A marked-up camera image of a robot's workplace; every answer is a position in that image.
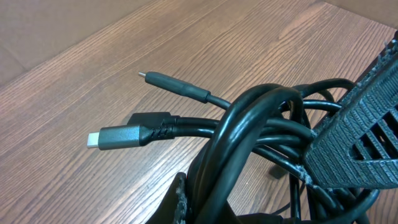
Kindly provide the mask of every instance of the cable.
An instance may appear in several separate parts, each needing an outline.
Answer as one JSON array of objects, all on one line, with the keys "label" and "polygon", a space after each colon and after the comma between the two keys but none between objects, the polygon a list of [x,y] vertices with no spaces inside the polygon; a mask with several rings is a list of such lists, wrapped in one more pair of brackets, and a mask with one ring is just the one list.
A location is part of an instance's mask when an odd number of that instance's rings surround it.
[{"label": "cable", "polygon": [[[134,114],[128,125],[103,128],[89,135],[88,146],[101,150],[145,146],[151,141],[184,136],[209,138],[188,169],[184,210],[187,223],[243,222],[227,198],[252,152],[290,173],[290,203],[273,214],[263,214],[266,221],[279,223],[276,215],[289,207],[291,220],[287,222],[301,220],[300,194],[307,188],[311,220],[302,223],[368,223],[365,212],[377,198],[378,190],[359,194],[359,189],[323,189],[313,182],[303,164],[305,149],[315,137],[305,109],[323,110],[334,116],[342,106],[334,102],[328,89],[350,91],[353,82],[336,78],[292,88],[263,84],[246,90],[230,103],[208,90],[161,73],[140,76],[159,88],[226,110],[219,121],[181,118],[164,112]],[[315,93],[326,100],[304,100]],[[282,116],[285,111],[290,112],[289,119]]]}]

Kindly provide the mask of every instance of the metal connector tip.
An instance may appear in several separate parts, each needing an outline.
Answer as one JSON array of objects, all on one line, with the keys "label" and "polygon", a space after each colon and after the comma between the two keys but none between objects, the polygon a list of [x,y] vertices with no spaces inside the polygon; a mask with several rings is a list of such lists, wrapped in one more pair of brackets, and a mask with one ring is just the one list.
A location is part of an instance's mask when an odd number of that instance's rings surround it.
[{"label": "metal connector tip", "polygon": [[145,74],[144,72],[138,72],[138,75],[141,76],[142,78],[145,78],[145,76],[146,76],[147,74]]},{"label": "metal connector tip", "polygon": [[99,132],[89,133],[87,139],[87,148],[92,149],[98,147],[98,138],[100,137]]}]

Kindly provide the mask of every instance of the wooden table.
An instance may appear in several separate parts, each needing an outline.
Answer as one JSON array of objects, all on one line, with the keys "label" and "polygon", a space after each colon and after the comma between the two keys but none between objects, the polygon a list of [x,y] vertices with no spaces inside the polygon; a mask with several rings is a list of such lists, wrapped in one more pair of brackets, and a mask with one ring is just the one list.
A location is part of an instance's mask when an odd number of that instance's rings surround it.
[{"label": "wooden table", "polygon": [[[139,70],[166,73],[232,101],[260,83],[355,80],[393,33],[313,0],[153,0],[1,87],[0,223],[150,217],[205,140],[99,151],[86,148],[88,133],[124,124],[133,112],[220,118],[223,111],[145,84]],[[312,123],[321,116],[310,114]],[[229,196],[237,214],[269,213],[289,201],[287,179],[267,175],[271,166],[250,156]],[[396,192],[382,192],[369,211],[372,223],[396,223]]]}]

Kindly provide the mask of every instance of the wood grain surface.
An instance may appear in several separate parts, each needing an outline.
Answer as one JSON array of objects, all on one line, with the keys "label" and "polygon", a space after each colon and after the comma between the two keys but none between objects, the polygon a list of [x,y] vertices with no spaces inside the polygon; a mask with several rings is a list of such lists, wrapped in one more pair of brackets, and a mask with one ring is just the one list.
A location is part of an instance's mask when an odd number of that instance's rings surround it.
[{"label": "wood grain surface", "polygon": [[[142,223],[205,140],[86,148],[90,131],[133,112],[220,118],[211,105],[148,84],[154,70],[233,101],[250,86],[355,80],[394,29],[313,0],[156,0],[0,86],[0,223]],[[335,96],[343,94],[333,90]],[[312,123],[321,114],[310,111]],[[289,201],[286,178],[250,156],[229,201],[237,214]],[[396,190],[372,223],[397,223]],[[302,196],[305,218],[308,207]]]}]

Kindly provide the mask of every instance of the slotted vent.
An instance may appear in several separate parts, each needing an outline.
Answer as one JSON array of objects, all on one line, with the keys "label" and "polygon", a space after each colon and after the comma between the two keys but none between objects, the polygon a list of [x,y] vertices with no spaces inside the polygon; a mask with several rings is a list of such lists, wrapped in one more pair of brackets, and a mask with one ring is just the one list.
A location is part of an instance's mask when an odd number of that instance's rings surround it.
[{"label": "slotted vent", "polygon": [[357,161],[398,159],[398,105],[353,145],[349,155]]}]

